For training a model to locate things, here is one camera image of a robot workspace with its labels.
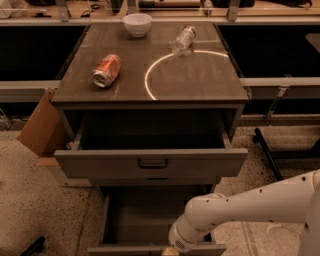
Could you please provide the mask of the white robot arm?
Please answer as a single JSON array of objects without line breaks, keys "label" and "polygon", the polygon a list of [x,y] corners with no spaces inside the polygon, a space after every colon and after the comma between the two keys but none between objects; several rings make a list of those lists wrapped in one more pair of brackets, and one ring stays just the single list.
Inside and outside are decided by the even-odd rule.
[{"label": "white robot arm", "polygon": [[320,170],[229,197],[210,193],[192,198],[172,225],[161,256],[187,253],[231,221],[302,223],[298,256],[320,256]]}]

